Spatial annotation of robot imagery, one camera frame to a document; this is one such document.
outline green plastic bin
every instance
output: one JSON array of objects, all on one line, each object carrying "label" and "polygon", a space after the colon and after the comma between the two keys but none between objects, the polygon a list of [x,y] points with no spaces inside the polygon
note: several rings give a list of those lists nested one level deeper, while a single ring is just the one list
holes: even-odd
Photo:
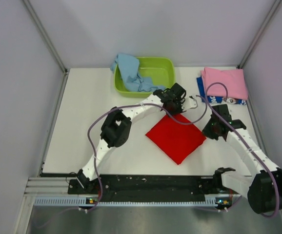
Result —
[{"label": "green plastic bin", "polygon": [[[164,85],[166,88],[176,82],[174,64],[170,59],[160,57],[137,57],[140,61],[139,72],[143,77],[151,77],[154,85]],[[146,98],[151,92],[130,92],[121,79],[121,72],[116,66],[114,73],[114,86],[117,92],[124,97]]]}]

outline red cloth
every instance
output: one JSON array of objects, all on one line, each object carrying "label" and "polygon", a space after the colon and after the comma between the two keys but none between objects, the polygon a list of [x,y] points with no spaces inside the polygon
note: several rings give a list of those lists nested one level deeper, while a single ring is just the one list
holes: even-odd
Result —
[{"label": "red cloth", "polygon": [[[190,122],[180,114],[174,118],[180,122]],[[167,115],[146,136],[178,165],[206,139],[195,125],[178,124]]]}]

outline blue folded cloth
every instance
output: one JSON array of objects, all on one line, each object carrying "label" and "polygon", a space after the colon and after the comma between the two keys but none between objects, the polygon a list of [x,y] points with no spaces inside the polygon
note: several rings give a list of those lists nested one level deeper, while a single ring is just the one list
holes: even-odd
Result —
[{"label": "blue folded cloth", "polygon": [[110,67],[112,72],[115,71],[117,64],[127,90],[131,92],[154,92],[157,89],[165,89],[163,85],[154,85],[151,77],[140,75],[138,72],[140,62],[137,58],[131,55],[118,54]]},{"label": "blue folded cloth", "polygon": [[[202,78],[197,77],[196,82],[198,83],[200,95],[204,98],[205,97],[205,90],[204,90],[204,84],[203,84]],[[207,99],[210,103],[222,103],[224,101],[224,102],[227,102],[227,103],[230,103],[230,104],[246,105],[245,100],[229,98],[229,97],[228,97],[228,100],[225,100],[225,98],[223,98],[223,97],[207,96]]]}]

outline white table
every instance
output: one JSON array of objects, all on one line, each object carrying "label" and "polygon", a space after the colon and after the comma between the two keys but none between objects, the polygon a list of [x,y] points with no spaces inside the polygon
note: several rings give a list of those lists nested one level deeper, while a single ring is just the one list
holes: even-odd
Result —
[{"label": "white table", "polygon": [[[199,94],[196,77],[203,67],[176,68],[176,81],[187,91],[187,96]],[[234,67],[219,67],[227,70]],[[91,157],[93,150],[87,139],[87,130],[94,120],[114,106],[130,105],[140,98],[125,98],[114,89],[113,74],[109,68],[71,69],[52,139],[47,152],[43,173],[78,172]],[[233,119],[241,119],[256,141],[247,106],[228,105]],[[204,111],[205,104],[183,115],[191,121]],[[196,123],[202,130],[210,119],[211,111]],[[99,168],[101,174],[141,175],[200,175],[209,176],[219,167],[232,167],[243,175],[250,175],[236,152],[219,139],[207,139],[191,153],[182,164],[174,163],[145,134],[164,116],[164,112],[152,114],[132,126],[128,141],[113,151]],[[92,130],[97,145],[103,120]]]}]

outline pink towel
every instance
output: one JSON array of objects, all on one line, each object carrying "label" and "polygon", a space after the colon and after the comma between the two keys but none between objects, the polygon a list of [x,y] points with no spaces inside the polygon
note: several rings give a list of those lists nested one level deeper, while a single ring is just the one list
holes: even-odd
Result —
[{"label": "pink towel", "polygon": [[[248,99],[243,69],[221,71],[205,67],[204,71],[201,71],[201,77],[205,91],[212,83],[221,82],[227,87],[229,98]],[[217,97],[226,96],[225,89],[218,84],[209,88],[207,95]]]}]

